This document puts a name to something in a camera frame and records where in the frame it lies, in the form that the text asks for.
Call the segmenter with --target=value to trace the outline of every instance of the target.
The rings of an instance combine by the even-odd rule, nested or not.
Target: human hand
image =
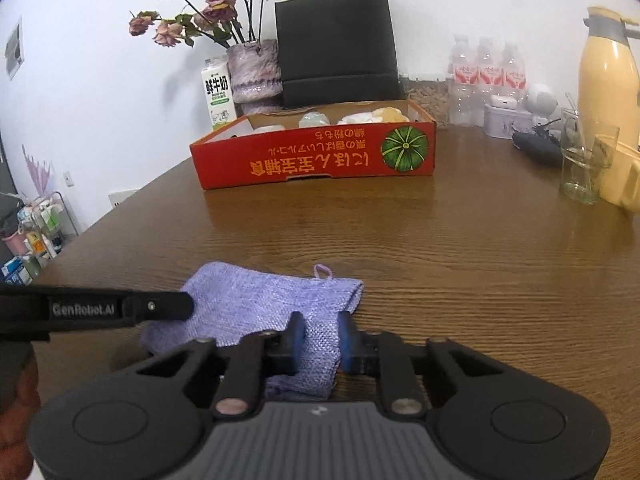
[[[0,480],[24,480],[31,473],[26,438],[31,417],[40,408],[37,387],[38,365],[32,355],[18,379],[14,402],[0,413]]]

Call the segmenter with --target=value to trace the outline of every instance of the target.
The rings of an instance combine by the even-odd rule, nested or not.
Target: wall outlet
[[[124,202],[127,198],[133,195],[137,189],[129,189],[126,191],[115,191],[113,193],[109,193],[109,201],[111,202],[111,207],[116,207]]]
[[[62,177],[65,179],[65,184],[67,187],[75,186],[74,180],[71,178],[71,173],[65,171],[65,173],[62,174]]]

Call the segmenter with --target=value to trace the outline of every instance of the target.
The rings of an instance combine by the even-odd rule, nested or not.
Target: flower vase
[[[226,53],[236,104],[265,100],[272,102],[274,97],[282,94],[277,40],[233,45]]]
[[[239,105],[243,115],[270,114],[282,110],[282,99],[280,96],[267,97],[259,101],[242,103]]]

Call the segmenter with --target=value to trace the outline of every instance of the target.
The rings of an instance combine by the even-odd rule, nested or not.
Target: wooden table
[[[190,160],[74,242],[41,284],[178,289],[202,264],[364,281],[356,319],[462,344],[593,400],[612,426],[598,478],[640,476],[640,226],[558,193],[558,172],[479,130],[438,134],[433,177],[203,192]],[[44,397],[108,369],[130,331],[38,345]],[[97,356],[87,353],[94,345]],[[343,381],[338,393],[347,393]]]

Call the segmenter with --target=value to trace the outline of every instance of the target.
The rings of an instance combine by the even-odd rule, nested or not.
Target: plastic bottle
[[[504,72],[504,86],[500,90],[500,95],[515,98],[518,101],[518,107],[521,107],[527,86],[524,59],[518,51],[518,46],[510,41],[504,44],[502,70]]]
[[[58,256],[58,253],[56,252],[56,248],[53,246],[52,241],[49,240],[47,235],[44,233],[42,234],[42,240],[44,241],[44,246],[47,248],[47,251],[49,252],[49,256],[51,257],[51,259]]]
[[[455,40],[449,59],[449,73],[453,74],[449,84],[449,122],[468,126],[472,120],[472,100],[475,84],[478,82],[478,67],[472,59],[469,38],[464,34],[456,34]]]
[[[478,55],[478,86],[473,100],[472,123],[484,126],[484,105],[491,104],[491,96],[502,86],[502,67],[495,59],[494,42],[491,38],[480,38]]]

